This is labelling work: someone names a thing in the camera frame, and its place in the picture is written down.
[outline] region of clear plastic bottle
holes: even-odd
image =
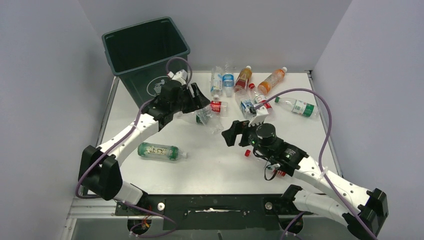
[[[167,146],[143,142],[138,146],[138,155],[146,158],[166,159],[175,161],[180,158],[187,158],[187,152],[179,149],[176,146]]]
[[[233,96],[234,68],[230,61],[227,61],[224,66],[224,71],[222,75],[222,88],[227,97]]]
[[[228,116],[228,102],[226,101],[211,101],[210,108],[220,117]]]
[[[261,92],[259,92],[259,90],[255,87],[253,83],[249,84],[249,89],[250,89],[250,97],[253,99],[254,104],[260,104],[267,100],[267,98]],[[272,118],[274,115],[273,114],[274,110],[271,104],[267,102],[263,106],[266,108],[266,110],[268,110],[268,113],[269,113],[268,119]]]
[[[281,82],[286,75],[287,68],[283,67],[281,69],[275,70],[271,75],[269,75],[263,82],[259,83],[257,89],[262,92],[264,95],[267,95],[273,87],[275,87],[279,82]]]
[[[249,97],[248,93],[244,89],[240,89],[235,92],[235,101],[240,107],[243,116],[247,120],[251,120],[253,118],[253,114],[250,112],[250,108],[253,108],[253,102]]]
[[[215,101],[223,94],[223,69],[219,66],[214,66],[211,71],[210,94]]]
[[[275,103],[283,109],[307,118],[317,118],[320,115],[318,107],[290,97],[276,97]]]
[[[240,71],[240,74],[235,81],[234,92],[236,93],[239,90],[245,90],[249,84],[249,81],[252,77],[252,68],[251,66],[246,66]]]
[[[223,125],[220,122],[220,116],[216,112],[212,111],[210,105],[194,111],[196,114],[196,122],[201,122],[206,128],[207,131],[211,134],[218,134],[224,130]]]

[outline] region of wall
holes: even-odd
[[[112,81],[77,0],[0,3],[0,239],[56,240]]]
[[[172,17],[191,48],[189,61],[210,70],[225,58],[256,72],[311,70],[351,0],[79,0],[97,34]]]
[[[344,177],[388,195],[380,240],[424,239],[424,2],[354,0],[312,72]]]

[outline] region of green bin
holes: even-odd
[[[173,57],[187,60],[190,47],[170,17],[162,17],[108,32],[101,37],[107,62],[138,107],[161,92],[169,78],[165,65]],[[169,70],[187,70],[175,60]]]

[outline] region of silver bolt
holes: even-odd
[[[273,204],[271,202],[267,202],[267,203],[265,203],[265,208],[267,210],[271,210],[271,209],[273,209]]]
[[[163,202],[159,202],[157,204],[157,210],[163,211],[165,209],[165,204]]]

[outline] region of white table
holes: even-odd
[[[258,85],[270,73],[254,73],[251,82]],[[195,72],[192,82],[196,82],[205,96],[210,94],[211,74]],[[284,81],[269,94],[292,88],[311,89],[307,73],[287,73]],[[290,92],[284,97],[292,97],[317,105],[312,94]],[[233,98],[221,97],[228,102],[229,116],[221,117],[224,129],[228,129],[234,120],[245,120]],[[266,120],[276,127],[277,136],[306,151],[315,160],[325,138],[321,119],[309,119],[279,108],[271,102],[276,114],[275,120]],[[136,117],[138,108],[124,85],[119,83],[110,114],[104,129],[103,141],[113,138]],[[227,147],[220,135],[206,133],[199,124],[190,124],[176,119],[146,142],[174,145],[188,152],[188,158],[174,162],[141,158],[135,149],[122,164],[122,177],[149,194],[282,194],[291,184],[304,189],[319,192],[311,185],[291,178],[276,177],[272,181],[264,180],[265,161],[251,154],[245,157],[246,149],[239,147],[240,136],[233,147]],[[337,173],[335,160],[327,145],[323,154],[323,165]]]

